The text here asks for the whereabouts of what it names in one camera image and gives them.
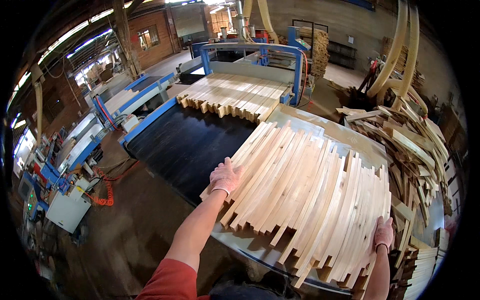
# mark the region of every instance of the hand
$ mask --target hand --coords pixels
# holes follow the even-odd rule
[[[243,174],[243,166],[232,169],[230,157],[225,158],[225,163],[219,163],[218,167],[210,174],[212,191],[224,190],[228,195],[237,188],[240,177]]]
[[[385,245],[387,247],[387,251],[389,251],[393,240],[392,221],[392,218],[388,218],[388,220],[384,223],[384,217],[378,217],[377,230],[375,231],[375,236],[373,237],[375,251],[377,251],[377,247],[382,244]]]

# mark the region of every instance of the concrete floor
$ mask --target concrete floor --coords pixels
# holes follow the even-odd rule
[[[146,71],[154,76],[166,75],[188,59],[190,54],[184,51]],[[342,85],[359,80],[359,76],[351,76],[341,81],[344,78],[342,69],[329,66],[328,76]],[[338,99],[341,92],[327,83],[325,79],[319,80],[312,97],[314,105],[301,109],[309,109],[329,119],[336,118],[334,111],[336,107],[341,107]],[[185,87],[175,85],[168,91],[169,96]],[[100,167],[115,165],[128,157],[117,142],[120,136],[120,132],[110,132],[102,141],[104,156],[98,164]],[[121,174],[133,163],[133,160],[127,161],[109,176]],[[108,174],[111,169],[103,171]],[[63,269],[60,273],[64,277],[65,294],[73,299],[129,299],[140,293],[167,253],[176,229],[193,210],[166,182],[153,177],[142,162],[112,186],[114,205],[93,204],[85,215],[84,222],[88,226],[85,244],[76,246],[64,231],[60,233],[59,250],[64,255],[59,256],[58,266],[59,270]],[[105,186],[99,184],[92,194],[106,197]],[[252,261],[239,258],[226,246],[210,238],[200,258],[198,294],[207,294],[213,282],[238,259],[247,264],[253,280],[260,280],[267,271]],[[300,293],[303,299],[349,298],[307,285],[302,286]]]

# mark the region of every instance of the red shirt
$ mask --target red shirt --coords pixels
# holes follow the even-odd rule
[[[197,272],[189,265],[165,258],[135,300],[210,300],[197,297]]]

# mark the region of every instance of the metal table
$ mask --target metal table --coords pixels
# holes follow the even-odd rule
[[[232,156],[253,132],[256,124],[245,119],[225,116],[193,108],[182,108],[171,99],[151,114],[149,122],[137,126],[131,136],[120,141],[126,150],[145,162],[150,170],[161,176],[190,204],[197,206],[200,193],[209,183],[210,172],[226,156]],[[350,149],[358,151],[366,167],[387,165],[385,149],[379,143],[335,122],[283,104],[278,105],[267,119],[282,126],[291,120],[291,128],[312,131],[314,136],[326,136],[336,142],[339,154],[346,156]],[[233,232],[219,222],[211,236],[234,251],[270,269],[293,277],[276,261],[287,243],[284,235],[275,248],[268,246],[271,237],[253,232]],[[329,291],[350,294],[334,284],[319,280],[313,269],[305,283]]]

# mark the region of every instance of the brick wall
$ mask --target brick wall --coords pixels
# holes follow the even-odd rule
[[[50,70],[55,76],[61,73],[62,65],[57,63],[55,67]],[[53,132],[57,132],[62,126],[68,130],[72,123],[77,121],[79,116],[78,112],[80,111],[82,114],[88,111],[88,105],[85,102],[85,98],[82,96],[82,92],[78,88],[77,83],[75,82],[74,78],[69,78],[70,85],[72,86],[75,95],[78,98],[78,102],[80,102],[80,107],[78,106],[75,97],[70,90],[70,87],[67,83],[67,79],[65,75],[60,76],[59,78],[53,78],[48,73],[45,74],[45,81],[42,83],[42,92],[43,96],[47,95],[51,92],[51,89],[55,89],[56,93],[60,97],[60,101],[62,102],[64,108],[63,110],[55,116],[55,119],[52,123],[47,121],[47,118],[43,116],[42,118],[42,132],[45,133],[47,137],[53,134]],[[35,91],[33,87],[31,87],[31,92],[27,93],[25,101],[22,102],[22,114],[27,116],[30,121],[30,130],[34,132],[36,128],[36,121],[33,120],[33,113],[36,111],[36,98],[35,98]]]
[[[141,29],[149,26],[156,25],[158,32],[158,40],[160,44],[153,46],[145,51],[140,47],[140,41],[137,38],[133,38],[132,45],[137,51],[138,59],[142,70],[156,64],[162,59],[173,54],[173,48],[168,35],[167,22],[165,19],[165,11],[153,12],[148,15],[144,15],[128,21],[130,28],[130,36],[137,36],[137,32]]]

